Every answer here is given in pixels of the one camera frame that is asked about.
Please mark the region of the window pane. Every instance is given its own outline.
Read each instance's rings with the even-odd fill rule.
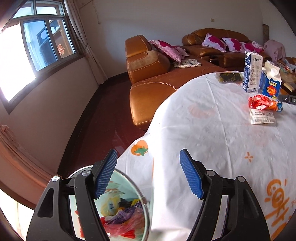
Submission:
[[[57,61],[44,20],[24,22],[25,37],[37,71]]]
[[[55,14],[57,15],[57,10],[55,7],[36,7],[37,14]]]
[[[22,40],[20,24],[0,34],[0,87],[10,101],[22,88],[35,79]]]
[[[36,1],[37,14],[64,15],[62,4],[52,1]]]
[[[0,189],[0,208],[13,229],[26,240],[34,210],[18,203]]]
[[[22,17],[22,16],[27,16],[27,15],[33,15],[34,10],[33,10],[33,2],[32,1],[27,1],[18,11],[17,13],[13,16],[13,18],[17,17]]]
[[[75,53],[64,20],[49,20],[54,41],[62,58]]]

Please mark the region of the window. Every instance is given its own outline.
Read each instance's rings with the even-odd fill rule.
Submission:
[[[63,3],[27,1],[0,34],[0,53],[0,88],[8,103],[78,57]]]
[[[34,210],[15,201],[1,189],[0,208],[13,229],[26,240]]]

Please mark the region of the receipt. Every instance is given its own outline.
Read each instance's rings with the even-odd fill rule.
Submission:
[[[250,109],[251,124],[268,124],[275,123],[272,111]]]

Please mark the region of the blue and white carton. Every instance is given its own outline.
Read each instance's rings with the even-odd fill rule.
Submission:
[[[257,53],[246,52],[244,61],[244,81],[242,87],[247,93],[258,93],[263,57]]]
[[[281,76],[279,73],[279,67],[266,61],[265,66],[262,68],[259,84],[262,94],[276,100],[280,92],[280,87]]]

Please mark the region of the plastic bag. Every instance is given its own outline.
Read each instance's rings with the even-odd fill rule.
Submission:
[[[106,221],[107,217],[102,217],[101,222],[105,231],[110,234],[111,237],[117,237],[119,235],[129,237],[135,235],[135,232],[144,231],[145,217],[143,209],[136,207],[131,218],[122,224],[109,224]]]
[[[234,71],[216,72],[216,76],[221,84],[242,83],[243,80],[242,74]]]
[[[257,110],[272,110],[272,111],[281,112],[283,109],[282,102],[270,100],[264,95],[255,95],[253,97],[250,97],[248,104],[249,104],[249,108],[257,109]]]

